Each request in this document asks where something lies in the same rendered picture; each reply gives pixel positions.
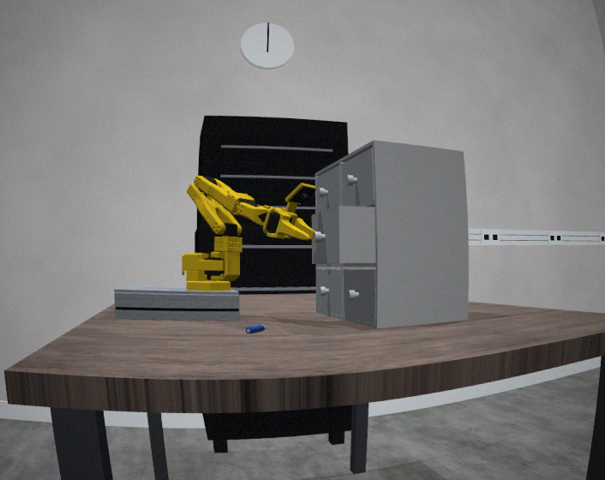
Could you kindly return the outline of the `blue battery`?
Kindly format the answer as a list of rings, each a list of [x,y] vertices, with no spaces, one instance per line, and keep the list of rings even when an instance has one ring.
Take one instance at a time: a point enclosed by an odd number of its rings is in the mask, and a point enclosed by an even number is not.
[[[264,330],[265,330],[264,325],[257,325],[257,326],[247,327],[246,333],[257,333],[257,332],[261,332]]]

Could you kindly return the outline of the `grey chest of drawers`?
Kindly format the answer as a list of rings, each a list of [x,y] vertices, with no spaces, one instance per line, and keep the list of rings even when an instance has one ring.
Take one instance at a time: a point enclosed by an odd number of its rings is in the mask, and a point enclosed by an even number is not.
[[[376,263],[316,264],[316,313],[388,328],[468,320],[469,237],[464,152],[371,141]],[[341,316],[317,310],[317,269],[341,269]],[[375,324],[343,317],[343,270],[376,269]]]

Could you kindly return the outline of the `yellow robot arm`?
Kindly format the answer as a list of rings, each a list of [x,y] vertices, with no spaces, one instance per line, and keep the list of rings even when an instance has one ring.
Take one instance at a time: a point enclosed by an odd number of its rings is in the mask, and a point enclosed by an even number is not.
[[[212,177],[197,176],[194,183],[189,185],[187,193],[204,220],[218,234],[214,237],[212,258],[207,253],[184,254],[187,290],[230,291],[231,282],[228,281],[235,281],[240,276],[240,252],[243,252],[243,238],[237,237],[242,233],[242,227],[231,214],[264,225],[267,211],[271,207],[256,205],[251,196],[237,193]],[[224,261],[219,259],[225,259],[225,273],[222,273]],[[207,280],[207,275],[212,275],[211,280]]]

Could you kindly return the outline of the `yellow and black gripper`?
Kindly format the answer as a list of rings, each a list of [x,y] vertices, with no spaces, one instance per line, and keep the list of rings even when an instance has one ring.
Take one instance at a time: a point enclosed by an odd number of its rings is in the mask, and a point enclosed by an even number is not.
[[[271,207],[266,216],[263,226],[263,232],[273,238],[297,238],[308,241],[313,240],[315,230],[305,224],[294,213],[297,204],[309,200],[309,197],[315,192],[315,186],[306,183],[300,183],[286,198],[287,206],[285,208]]]

